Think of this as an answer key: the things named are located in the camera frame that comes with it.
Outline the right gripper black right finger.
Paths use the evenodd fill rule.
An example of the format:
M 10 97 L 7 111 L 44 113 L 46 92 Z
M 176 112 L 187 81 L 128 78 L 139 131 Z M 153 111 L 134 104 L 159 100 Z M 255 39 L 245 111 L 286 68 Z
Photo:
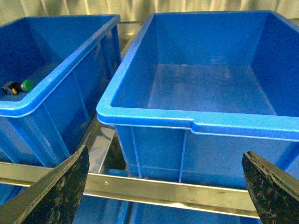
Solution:
M 263 224 L 299 222 L 299 181 L 253 151 L 242 156 L 250 198 Z

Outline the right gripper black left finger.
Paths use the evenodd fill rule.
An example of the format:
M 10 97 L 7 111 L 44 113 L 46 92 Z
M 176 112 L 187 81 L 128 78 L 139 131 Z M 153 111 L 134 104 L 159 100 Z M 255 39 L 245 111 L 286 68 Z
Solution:
M 89 170 L 87 146 L 0 207 L 2 224 L 71 224 Z

